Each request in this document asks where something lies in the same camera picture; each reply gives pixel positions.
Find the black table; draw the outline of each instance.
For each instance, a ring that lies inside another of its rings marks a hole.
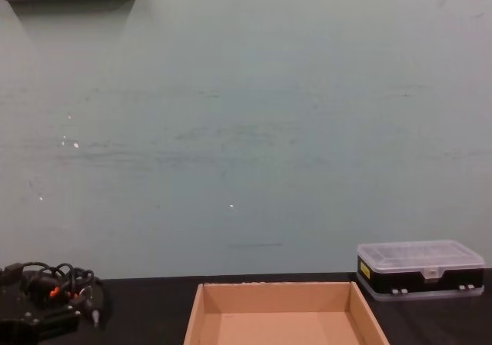
[[[77,333],[42,345],[182,345],[196,288],[204,282],[354,279],[352,273],[339,273],[107,280],[114,313],[106,329],[82,323]],[[491,345],[492,270],[485,285],[480,297],[399,303],[377,302],[362,291],[392,345]]]

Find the open cardboard box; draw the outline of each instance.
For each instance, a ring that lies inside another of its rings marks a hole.
[[[354,282],[205,284],[184,345],[389,345]]]

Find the wall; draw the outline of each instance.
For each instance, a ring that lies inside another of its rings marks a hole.
[[[492,260],[492,0],[0,3],[0,261],[103,277]]]

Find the cardboard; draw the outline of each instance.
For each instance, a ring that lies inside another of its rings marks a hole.
[[[356,283],[205,284],[184,345],[389,345]]]

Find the black cable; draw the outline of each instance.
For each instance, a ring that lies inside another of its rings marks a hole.
[[[32,285],[38,280],[44,272],[49,271],[51,276],[58,281],[57,292],[55,295],[65,293],[67,296],[74,296],[80,290],[94,283],[95,275],[92,270],[84,270],[80,267],[73,267],[69,263],[62,263],[56,267],[49,266],[42,262],[28,262],[22,264],[22,269],[25,267],[40,266],[30,278],[26,285],[26,290],[30,291]]]

